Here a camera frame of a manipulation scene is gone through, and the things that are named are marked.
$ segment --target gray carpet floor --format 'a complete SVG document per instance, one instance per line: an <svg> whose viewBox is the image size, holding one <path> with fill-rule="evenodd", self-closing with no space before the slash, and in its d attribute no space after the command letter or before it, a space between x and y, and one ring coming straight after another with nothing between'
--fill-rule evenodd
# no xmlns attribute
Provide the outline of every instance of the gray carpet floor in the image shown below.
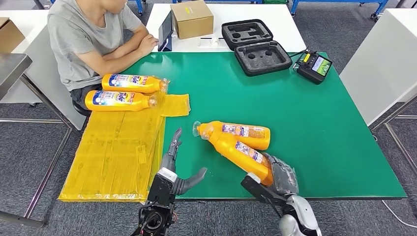
<svg viewBox="0 0 417 236"><path fill-rule="evenodd" d="M144 5L144 23L154 2L148 0ZM129 6L136 11L134 2ZM306 45L327 52L340 73L373 27L369 15L376 7L371 3L362 7L356 3L300 3L294 21ZM417 104L404 113L417 114ZM55 118L42 104L0 104L0 117ZM417 161L417 120L396 119L390 124ZM0 123L0 210L25 212L64 133L60 124ZM417 225L417 177L388 131L381 127L375 135L409 196L387 204L405 222ZM33 229L0 221L0 236L127 236L133 232L138 204L56 200L79 141L80 137L70 136L33 213L34 219L47 219L48 225ZM417 229L400 224L381 201L315 201L311 205L326 236L417 235ZM177 206L179 219L168 231L171 236L280 235L277 216L269 206L257 202L179 202Z"/></svg>

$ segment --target tablet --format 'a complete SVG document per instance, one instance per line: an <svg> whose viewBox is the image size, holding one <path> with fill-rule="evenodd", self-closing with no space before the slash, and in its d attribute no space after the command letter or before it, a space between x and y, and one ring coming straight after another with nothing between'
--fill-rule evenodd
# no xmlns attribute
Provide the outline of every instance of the tablet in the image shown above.
<svg viewBox="0 0 417 236"><path fill-rule="evenodd" d="M162 25L159 27L159 37L158 37L158 51L161 52L164 50L168 44L168 39L171 37L174 32L173 23L172 23L172 11L168 13L168 16L165 18Z"/></svg>

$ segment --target device screen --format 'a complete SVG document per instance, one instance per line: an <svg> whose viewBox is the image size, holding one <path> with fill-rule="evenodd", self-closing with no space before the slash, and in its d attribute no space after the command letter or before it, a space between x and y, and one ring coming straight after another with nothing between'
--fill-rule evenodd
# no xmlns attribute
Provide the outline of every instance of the device screen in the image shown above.
<svg viewBox="0 0 417 236"><path fill-rule="evenodd" d="M164 48L165 41L167 40L167 38L171 37L173 30L174 29L172 27L172 11L170 11L162 25L159 27L158 49L160 51L162 51L162 49Z"/></svg>
<svg viewBox="0 0 417 236"><path fill-rule="evenodd" d="M331 62L324 59L321 56L318 56L316 59L316 62L313 65L312 70L316 71L317 73L319 73L322 76L326 76L328 70L330 69L331 66Z"/></svg>

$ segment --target white cable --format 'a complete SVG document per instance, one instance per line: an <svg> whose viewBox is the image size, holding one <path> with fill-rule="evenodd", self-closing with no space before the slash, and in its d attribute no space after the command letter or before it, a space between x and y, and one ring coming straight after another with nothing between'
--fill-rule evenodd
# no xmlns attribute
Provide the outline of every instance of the white cable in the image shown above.
<svg viewBox="0 0 417 236"><path fill-rule="evenodd" d="M413 227L413 228L417 228L417 226L415 226L415 225L409 225L409 224L405 223L404 221L402 221L400 218L398 218L398 216L391 210L391 208L389 208L389 206L385 203L384 200L382 200L382 203L388 208L389 211L391 211L391 213L395 216L395 218L397 218L397 220L399 222L401 222L402 224L404 224L406 226Z"/></svg>

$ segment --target green table mat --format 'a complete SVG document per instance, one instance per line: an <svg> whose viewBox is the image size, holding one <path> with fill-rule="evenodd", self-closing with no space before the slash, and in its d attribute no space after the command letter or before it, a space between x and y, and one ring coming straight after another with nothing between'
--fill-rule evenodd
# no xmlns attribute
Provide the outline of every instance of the green table mat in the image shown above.
<svg viewBox="0 0 417 236"><path fill-rule="evenodd" d="M246 173L192 135L196 120L270 128L267 152L295 168L303 197L406 197L333 67L317 86L292 69L247 77L233 52L170 52L152 53L124 73L167 78L170 94L190 94L190 115L166 120L164 152L182 127L178 176L208 172L178 198L252 198L240 185Z"/></svg>

